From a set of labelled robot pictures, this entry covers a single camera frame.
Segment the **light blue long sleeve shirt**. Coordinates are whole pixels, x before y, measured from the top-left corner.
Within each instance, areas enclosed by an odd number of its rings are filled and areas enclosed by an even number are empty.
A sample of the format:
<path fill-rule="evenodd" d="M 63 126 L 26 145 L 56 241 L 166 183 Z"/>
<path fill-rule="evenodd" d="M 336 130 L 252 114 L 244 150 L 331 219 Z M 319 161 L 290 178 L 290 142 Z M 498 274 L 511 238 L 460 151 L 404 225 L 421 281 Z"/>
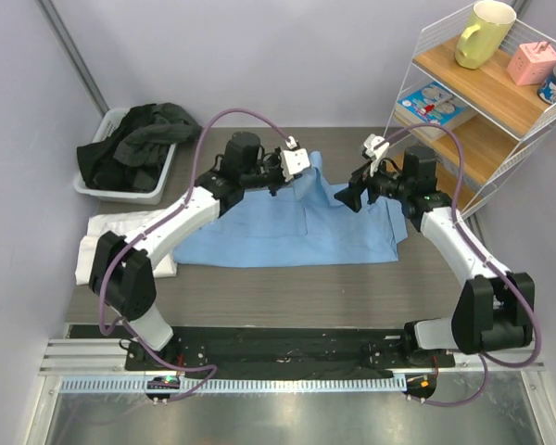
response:
<path fill-rule="evenodd" d="M 335 200 L 340 184 L 322 174 L 322 155 L 310 169 L 271 196 L 252 191 L 172 252 L 179 264 L 231 268 L 386 263 L 398 260 L 407 236 L 400 204 L 379 198 L 353 212 Z"/>

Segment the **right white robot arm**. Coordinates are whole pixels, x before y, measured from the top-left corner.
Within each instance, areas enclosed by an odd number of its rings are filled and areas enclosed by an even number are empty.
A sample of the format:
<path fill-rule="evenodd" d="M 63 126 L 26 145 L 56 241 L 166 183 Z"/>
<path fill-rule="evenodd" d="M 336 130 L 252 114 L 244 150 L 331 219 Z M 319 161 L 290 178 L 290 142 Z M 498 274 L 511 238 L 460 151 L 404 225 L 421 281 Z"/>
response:
<path fill-rule="evenodd" d="M 361 151 L 366 163 L 355 170 L 335 199 L 351 210 L 380 197 L 395 199 L 406 219 L 445 259 L 462 286 L 448 319 L 408 322 L 399 352 L 404 362 L 419 366 L 434 350 L 476 354 L 529 345 L 534 326 L 535 286 L 526 273 L 513 273 L 490 256 L 451 207 L 449 195 L 438 190 L 436 156 L 428 147 L 405 151 L 402 165 L 386 155 L 388 144 Z"/>

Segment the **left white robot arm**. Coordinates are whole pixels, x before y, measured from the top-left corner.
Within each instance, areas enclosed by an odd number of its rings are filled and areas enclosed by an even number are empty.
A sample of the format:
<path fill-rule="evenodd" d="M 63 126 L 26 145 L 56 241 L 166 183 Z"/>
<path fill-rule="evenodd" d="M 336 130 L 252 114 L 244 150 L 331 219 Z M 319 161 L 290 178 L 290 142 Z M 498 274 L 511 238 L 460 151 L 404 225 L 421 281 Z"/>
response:
<path fill-rule="evenodd" d="M 158 310 L 154 270 L 189 235 L 241 202 L 249 189 L 271 194 L 310 165 L 294 138 L 265 152 L 254 133 L 234 133 L 211 169 L 175 203 L 126 235 L 111 231 L 96 245 L 88 286 L 102 306 L 112 308 L 147 345 L 146 358 L 160 370 L 177 363 L 173 331 Z"/>

